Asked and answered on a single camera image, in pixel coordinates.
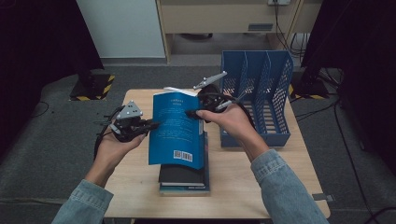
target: blue file organizer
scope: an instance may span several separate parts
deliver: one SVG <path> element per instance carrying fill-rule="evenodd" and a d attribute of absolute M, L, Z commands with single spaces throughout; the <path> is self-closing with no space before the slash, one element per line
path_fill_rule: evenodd
<path fill-rule="evenodd" d="M 249 111 L 257 132 L 269 147 L 283 147 L 290 137 L 284 108 L 289 94 L 293 60 L 286 50 L 226 50 L 221 69 L 228 73 L 220 80 L 220 91 L 238 97 Z M 222 147 L 238 147 L 237 142 L 220 129 Z"/>

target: yellow black tape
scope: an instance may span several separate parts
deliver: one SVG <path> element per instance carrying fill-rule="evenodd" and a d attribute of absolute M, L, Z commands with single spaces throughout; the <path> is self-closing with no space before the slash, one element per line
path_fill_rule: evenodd
<path fill-rule="evenodd" d="M 289 96 L 291 99 L 296 99 L 296 98 L 302 98 L 302 99 L 316 99 L 316 100 L 321 100 L 321 99 L 327 99 L 329 98 L 329 95 L 323 94 L 323 95 L 309 95 L 309 94 L 297 94 L 294 91 L 294 88 L 292 85 L 289 85 Z"/>
<path fill-rule="evenodd" d="M 80 95 L 80 96 L 70 97 L 70 100 L 71 101 L 90 101 L 90 100 L 104 100 L 104 99 L 106 99 L 107 94 L 110 91 L 111 85 L 113 84 L 114 77 L 115 77 L 114 75 L 108 76 L 108 80 L 107 80 L 106 85 L 102 91 L 102 94 L 96 95 L 96 96 Z"/>

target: cabinet door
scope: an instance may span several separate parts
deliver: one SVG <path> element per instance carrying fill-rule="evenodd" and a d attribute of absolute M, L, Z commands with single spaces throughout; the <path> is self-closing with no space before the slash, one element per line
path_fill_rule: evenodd
<path fill-rule="evenodd" d="M 166 34 L 247 33 L 276 31 L 276 7 L 264 0 L 160 0 Z M 290 26 L 299 0 L 278 6 L 283 33 Z"/>
<path fill-rule="evenodd" d="M 163 58 L 155 0 L 78 0 L 101 58 Z"/>

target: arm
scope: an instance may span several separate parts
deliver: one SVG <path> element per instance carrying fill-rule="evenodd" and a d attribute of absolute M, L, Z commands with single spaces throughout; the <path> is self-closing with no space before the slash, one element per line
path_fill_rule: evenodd
<path fill-rule="evenodd" d="M 266 145 L 238 105 L 230 105 L 220 114 L 201 110 L 197 115 L 217 123 L 245 150 L 275 223 L 328 223 L 297 175 Z"/>
<path fill-rule="evenodd" d="M 113 133 L 104 136 L 90 171 L 62 205 L 52 223 L 101 223 L 113 194 L 104 189 L 117 165 L 145 138 L 139 135 L 128 143 Z"/>

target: denim jacket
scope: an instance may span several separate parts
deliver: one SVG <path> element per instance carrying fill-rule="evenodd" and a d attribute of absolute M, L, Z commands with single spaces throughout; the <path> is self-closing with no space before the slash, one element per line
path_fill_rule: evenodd
<path fill-rule="evenodd" d="M 275 224 L 328 223 L 303 183 L 275 150 L 256 158 L 251 170 Z M 101 223 L 112 197 L 107 190 L 82 180 L 52 223 Z"/>

